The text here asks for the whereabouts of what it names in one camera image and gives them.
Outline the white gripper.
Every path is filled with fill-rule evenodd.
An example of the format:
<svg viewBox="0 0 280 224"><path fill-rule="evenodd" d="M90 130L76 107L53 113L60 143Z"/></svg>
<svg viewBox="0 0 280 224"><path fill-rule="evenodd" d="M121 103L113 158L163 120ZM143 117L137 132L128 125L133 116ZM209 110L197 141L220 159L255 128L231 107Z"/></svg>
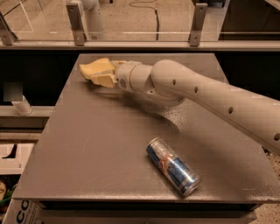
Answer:
<svg viewBox="0 0 280 224"><path fill-rule="evenodd" d="M138 61L126 60L111 60L110 63L116 68L115 73L113 70L107 70L99 73L90 73L88 78L95 84L105 88L113 88L117 85L120 89L127 92L137 91L135 83L136 67L141 65Z"/></svg>

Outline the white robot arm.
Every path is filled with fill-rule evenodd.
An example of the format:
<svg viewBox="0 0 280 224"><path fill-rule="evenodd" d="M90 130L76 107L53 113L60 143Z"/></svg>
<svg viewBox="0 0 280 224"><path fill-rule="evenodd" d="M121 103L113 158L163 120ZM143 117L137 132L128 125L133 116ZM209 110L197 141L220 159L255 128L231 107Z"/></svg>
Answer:
<svg viewBox="0 0 280 224"><path fill-rule="evenodd" d="M280 153L277 100L207 78L169 59L149 66L137 61L102 58L81 65L80 72L95 85L140 93L165 105L177 106L190 99L269 151Z"/></svg>

